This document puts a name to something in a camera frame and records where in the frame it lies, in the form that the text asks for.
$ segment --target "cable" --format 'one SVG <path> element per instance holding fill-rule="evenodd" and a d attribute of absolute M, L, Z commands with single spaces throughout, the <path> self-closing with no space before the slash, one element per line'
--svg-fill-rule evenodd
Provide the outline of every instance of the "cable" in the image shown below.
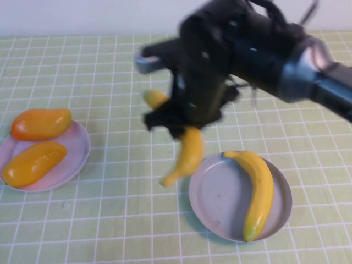
<path fill-rule="evenodd" d="M 269 0 L 249 0 L 253 4 L 265 8 L 268 16 L 273 19 L 274 23 L 278 23 L 282 28 L 286 28 L 288 23 L 280 9 Z"/>
<path fill-rule="evenodd" d="M 304 17 L 301 19 L 301 22 L 299 23 L 300 26 L 303 26 L 304 24 L 307 23 L 309 19 L 311 19 L 313 12 L 317 9 L 318 7 L 319 0 L 313 0 L 313 4 L 310 6 Z"/>

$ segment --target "toy mango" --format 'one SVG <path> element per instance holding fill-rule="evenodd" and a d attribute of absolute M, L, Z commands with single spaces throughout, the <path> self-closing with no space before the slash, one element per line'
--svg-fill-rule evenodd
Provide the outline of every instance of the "toy mango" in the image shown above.
<path fill-rule="evenodd" d="M 71 121 L 72 114 L 67 108 L 29 109 L 14 119 L 11 134 L 18 140 L 50 140 L 62 135 Z"/>
<path fill-rule="evenodd" d="M 42 141 L 16 155 L 5 166 L 2 179 L 14 188 L 33 184 L 51 171 L 67 154 L 65 146 Z"/>

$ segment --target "yellow banana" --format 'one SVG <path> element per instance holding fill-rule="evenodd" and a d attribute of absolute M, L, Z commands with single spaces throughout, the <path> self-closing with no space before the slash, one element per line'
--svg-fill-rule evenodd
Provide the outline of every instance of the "yellow banana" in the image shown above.
<path fill-rule="evenodd" d="M 274 183 L 266 162 L 251 151 L 226 151 L 225 158 L 235 159 L 248 173 L 252 182 L 252 197 L 243 227 L 245 241 L 255 240 L 262 232 L 270 214 Z"/>
<path fill-rule="evenodd" d="M 169 99 L 164 93 L 155 90 L 144 92 L 143 97 L 152 109 Z M 180 142 L 181 150 L 177 163 L 171 172 L 161 179 L 163 186 L 170 186 L 177 179 L 192 174 L 202 162 L 204 147 L 201 130 L 194 126 L 186 126 L 185 133 L 180 137 Z"/>

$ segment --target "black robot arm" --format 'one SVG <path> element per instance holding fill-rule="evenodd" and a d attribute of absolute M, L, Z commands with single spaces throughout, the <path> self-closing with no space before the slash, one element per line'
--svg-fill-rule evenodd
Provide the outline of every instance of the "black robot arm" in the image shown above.
<path fill-rule="evenodd" d="M 352 122 L 352 69 L 304 31 L 316 4 L 294 24 L 269 0 L 212 0 L 182 21 L 179 37 L 144 47 L 139 72 L 168 69 L 173 77 L 170 100 L 145 115 L 148 129 L 163 126 L 176 138 L 185 125 L 219 121 L 222 107 L 239 96 L 232 76 L 288 103 L 312 100 Z"/>

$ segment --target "white plate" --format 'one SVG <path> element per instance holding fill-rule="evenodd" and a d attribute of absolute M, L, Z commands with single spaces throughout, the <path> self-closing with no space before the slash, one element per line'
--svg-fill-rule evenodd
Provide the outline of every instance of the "white plate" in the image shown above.
<path fill-rule="evenodd" d="M 67 148 L 67 155 L 64 159 L 49 171 L 39 181 L 22 188 L 12 189 L 32 193 L 56 189 L 75 177 L 86 163 L 90 151 L 90 138 L 87 130 L 76 121 L 61 136 L 52 139 Z M 26 150 L 38 141 L 21 141 L 9 135 L 0 146 L 0 172 L 6 164 L 18 153 Z"/>
<path fill-rule="evenodd" d="M 274 180 L 273 204 L 268 221 L 255 240 L 278 232 L 289 219 L 292 194 L 283 174 L 269 161 Z M 243 226 L 252 195 L 252 183 L 234 159 L 222 154 L 204 159 L 191 176 L 189 198 L 198 219 L 212 232 L 232 241 L 245 241 Z"/>

